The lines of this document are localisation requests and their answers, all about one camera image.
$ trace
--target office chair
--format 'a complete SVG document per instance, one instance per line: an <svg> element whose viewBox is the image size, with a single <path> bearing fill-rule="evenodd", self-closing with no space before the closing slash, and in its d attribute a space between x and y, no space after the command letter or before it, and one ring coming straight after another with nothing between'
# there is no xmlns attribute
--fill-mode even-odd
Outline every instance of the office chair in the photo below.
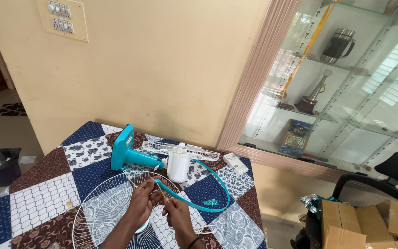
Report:
<svg viewBox="0 0 398 249"><path fill-rule="evenodd" d="M389 178L379 180L359 174L342 175L333 191L333 197L353 206L364 207L379 204L384 201L398 201L398 152L394 153L374 169ZM294 249L308 249L310 241L318 249L322 249L322 226L316 215L308 211L307 226L291 240Z"/></svg>

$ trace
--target mug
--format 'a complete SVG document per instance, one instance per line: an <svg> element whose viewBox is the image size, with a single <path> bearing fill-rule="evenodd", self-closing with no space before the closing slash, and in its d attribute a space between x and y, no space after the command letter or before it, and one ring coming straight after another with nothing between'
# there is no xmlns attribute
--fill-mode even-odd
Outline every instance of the mug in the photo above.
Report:
<svg viewBox="0 0 398 249"><path fill-rule="evenodd" d="M331 37L325 50L320 56L320 60L326 63L335 64L338 59L347 57L351 53L352 48L354 48L354 44L356 44L356 40L352 38L355 33L355 31L346 28L336 29L333 37ZM342 55L350 42L351 46L348 51L345 55Z"/></svg>

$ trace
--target blue floral tablecloth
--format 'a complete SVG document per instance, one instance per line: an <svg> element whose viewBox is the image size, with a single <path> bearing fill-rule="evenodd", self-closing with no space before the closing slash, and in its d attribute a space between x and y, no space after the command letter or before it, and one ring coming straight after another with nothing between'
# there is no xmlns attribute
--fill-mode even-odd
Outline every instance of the blue floral tablecloth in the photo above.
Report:
<svg viewBox="0 0 398 249"><path fill-rule="evenodd" d="M120 174L110 168L111 148L121 128L87 122L51 151L34 167L0 194L0 248L60 249L73 248L72 227L75 214L85 197L103 181ZM133 149L143 150L142 141L179 142L135 133ZM249 171L237 176L221 156L218 161L205 161L224 181L230 193L229 207L219 213L191 208L191 218L201 224L218 227L213 234L202 234L206 248L265 249L262 220L249 159L240 160ZM128 170L148 170L131 165ZM166 169L157 173L166 176ZM188 181L179 184L181 195L196 202L213 198L219 183L198 163L190 165ZM153 238L158 248L160 237Z"/></svg>

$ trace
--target black doormat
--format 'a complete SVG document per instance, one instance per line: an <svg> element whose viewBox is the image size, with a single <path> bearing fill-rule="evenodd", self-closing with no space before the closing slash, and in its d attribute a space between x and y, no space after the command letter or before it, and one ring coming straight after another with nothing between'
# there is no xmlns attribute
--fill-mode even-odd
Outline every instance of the black doormat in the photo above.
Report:
<svg viewBox="0 0 398 249"><path fill-rule="evenodd" d="M4 104L0 109L0 116L27 116L22 103Z"/></svg>

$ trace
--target black trash bin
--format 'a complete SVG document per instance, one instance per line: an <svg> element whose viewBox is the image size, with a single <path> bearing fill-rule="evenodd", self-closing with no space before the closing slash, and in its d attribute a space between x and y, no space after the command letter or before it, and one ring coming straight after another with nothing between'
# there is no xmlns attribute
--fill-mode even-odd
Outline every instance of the black trash bin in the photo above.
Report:
<svg viewBox="0 0 398 249"><path fill-rule="evenodd" d="M15 149L0 149L0 153L6 158L10 159L4 161L0 166L0 187L6 187L12 184L21 176L21 169L19 168L18 159L21 148Z"/></svg>

